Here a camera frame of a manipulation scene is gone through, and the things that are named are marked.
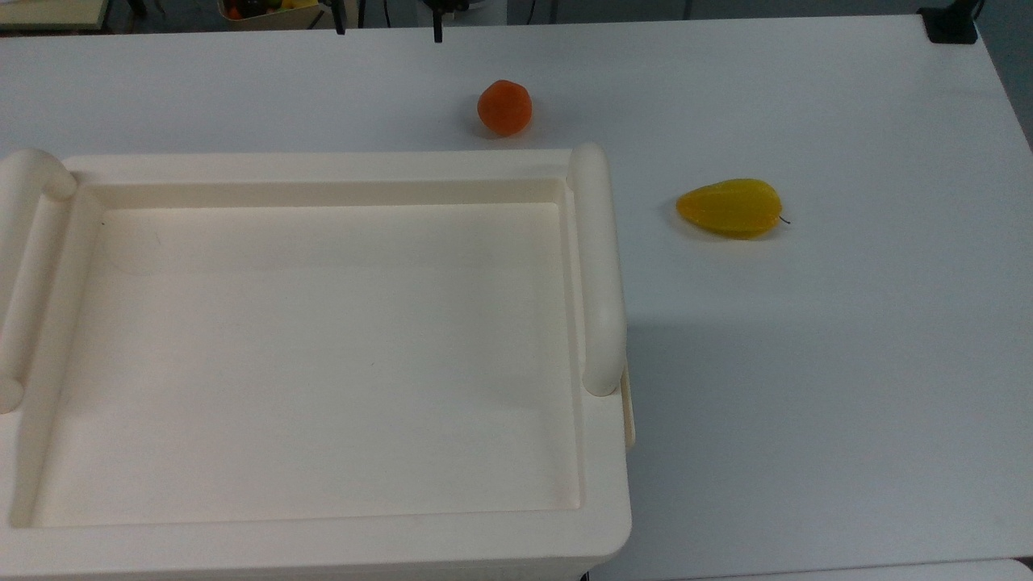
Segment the dark Franka gripper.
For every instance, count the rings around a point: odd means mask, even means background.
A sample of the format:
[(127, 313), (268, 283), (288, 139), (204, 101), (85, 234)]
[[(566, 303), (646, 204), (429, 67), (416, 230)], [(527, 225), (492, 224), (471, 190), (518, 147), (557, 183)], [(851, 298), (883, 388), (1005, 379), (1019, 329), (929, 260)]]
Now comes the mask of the dark Franka gripper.
[(434, 43), (443, 43), (443, 14), (442, 12), (468, 11), (470, 3), (467, 0), (424, 0), (422, 4), (434, 12)]

